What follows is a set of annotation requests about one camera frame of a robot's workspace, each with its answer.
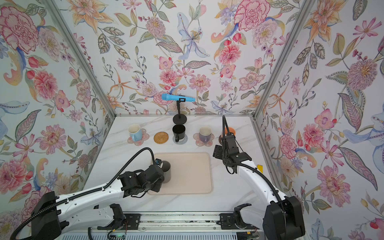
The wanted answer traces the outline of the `orange cup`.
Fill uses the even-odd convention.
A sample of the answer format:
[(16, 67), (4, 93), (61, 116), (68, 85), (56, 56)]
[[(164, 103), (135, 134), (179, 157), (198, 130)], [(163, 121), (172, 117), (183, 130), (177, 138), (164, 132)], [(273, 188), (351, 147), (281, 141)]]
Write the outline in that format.
[(235, 129), (233, 129), (233, 128), (231, 128), (231, 127), (228, 127), (228, 128), (225, 127), (224, 134), (222, 133), (221, 136), (227, 135), (228, 132), (230, 132), (231, 135), (234, 135), (234, 136), (236, 135), (236, 130), (235, 130)]

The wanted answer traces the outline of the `white cup with purple outside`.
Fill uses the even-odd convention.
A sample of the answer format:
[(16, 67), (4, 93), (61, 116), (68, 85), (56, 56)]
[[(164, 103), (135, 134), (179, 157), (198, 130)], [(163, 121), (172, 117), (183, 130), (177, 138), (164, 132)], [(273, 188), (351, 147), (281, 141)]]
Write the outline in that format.
[(204, 144), (211, 140), (212, 129), (208, 126), (203, 126), (199, 129), (199, 139)]

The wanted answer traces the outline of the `grey cup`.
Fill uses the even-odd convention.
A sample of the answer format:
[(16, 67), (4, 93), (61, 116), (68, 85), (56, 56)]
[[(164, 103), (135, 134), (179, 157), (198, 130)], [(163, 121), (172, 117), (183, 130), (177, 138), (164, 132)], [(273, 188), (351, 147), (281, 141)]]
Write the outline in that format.
[(161, 168), (164, 173), (163, 184), (166, 184), (171, 180), (171, 164), (168, 161), (163, 161)]

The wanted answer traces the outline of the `black cup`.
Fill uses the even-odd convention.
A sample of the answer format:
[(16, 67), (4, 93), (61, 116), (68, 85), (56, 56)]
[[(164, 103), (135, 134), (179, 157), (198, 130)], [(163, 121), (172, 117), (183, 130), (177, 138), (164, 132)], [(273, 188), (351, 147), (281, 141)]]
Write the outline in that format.
[(185, 138), (186, 128), (184, 125), (174, 125), (173, 126), (173, 134), (175, 138), (175, 142), (179, 143)]

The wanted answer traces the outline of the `blue woven round coaster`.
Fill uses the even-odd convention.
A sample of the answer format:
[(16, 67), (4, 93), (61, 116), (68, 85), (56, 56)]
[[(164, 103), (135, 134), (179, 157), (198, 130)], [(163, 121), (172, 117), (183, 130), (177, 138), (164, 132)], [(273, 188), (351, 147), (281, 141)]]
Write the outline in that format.
[(173, 136), (173, 142), (176, 144), (176, 145), (183, 145), (183, 144), (186, 144), (188, 141), (188, 136), (185, 135), (185, 137), (181, 140), (179, 140), (178, 142), (176, 141), (176, 138), (175, 136)]

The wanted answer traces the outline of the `woven rattan round coaster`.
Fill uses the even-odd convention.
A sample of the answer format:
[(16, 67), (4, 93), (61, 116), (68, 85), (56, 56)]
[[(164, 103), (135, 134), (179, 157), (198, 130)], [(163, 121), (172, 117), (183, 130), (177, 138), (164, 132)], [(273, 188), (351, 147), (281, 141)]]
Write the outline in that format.
[(166, 132), (158, 132), (154, 135), (154, 141), (156, 144), (164, 144), (169, 140), (169, 135)]

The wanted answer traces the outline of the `light blue cup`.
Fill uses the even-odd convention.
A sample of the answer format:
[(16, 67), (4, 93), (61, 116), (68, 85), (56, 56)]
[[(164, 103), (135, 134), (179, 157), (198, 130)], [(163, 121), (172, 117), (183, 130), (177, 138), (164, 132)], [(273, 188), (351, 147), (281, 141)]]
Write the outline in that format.
[(128, 127), (129, 135), (133, 142), (138, 142), (143, 138), (141, 126), (139, 124), (132, 124)]

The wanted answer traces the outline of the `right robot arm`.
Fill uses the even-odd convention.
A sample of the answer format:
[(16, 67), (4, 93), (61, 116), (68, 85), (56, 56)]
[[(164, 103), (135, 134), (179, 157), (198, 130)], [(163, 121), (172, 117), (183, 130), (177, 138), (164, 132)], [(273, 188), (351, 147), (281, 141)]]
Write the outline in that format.
[(260, 204), (245, 203), (235, 207), (236, 227), (253, 226), (264, 232), (268, 240), (296, 240), (306, 234), (300, 201), (280, 192), (257, 169), (252, 158), (238, 146), (226, 118), (222, 118), (222, 143), (216, 145), (213, 157), (223, 162), (228, 173), (238, 174), (259, 196)]

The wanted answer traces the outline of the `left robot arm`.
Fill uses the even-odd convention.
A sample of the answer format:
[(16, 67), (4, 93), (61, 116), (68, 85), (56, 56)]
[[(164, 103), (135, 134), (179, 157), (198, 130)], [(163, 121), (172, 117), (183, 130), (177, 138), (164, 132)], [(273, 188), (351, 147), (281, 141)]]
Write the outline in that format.
[(73, 195), (54, 194), (42, 197), (35, 208), (41, 211), (50, 203), (67, 198), (63, 204), (32, 220), (33, 240), (54, 240), (61, 234), (96, 227), (116, 230), (126, 221), (117, 201), (126, 197), (142, 197), (148, 191), (159, 192), (165, 180), (162, 164), (150, 165), (145, 171), (125, 172), (109, 187), (92, 189)]

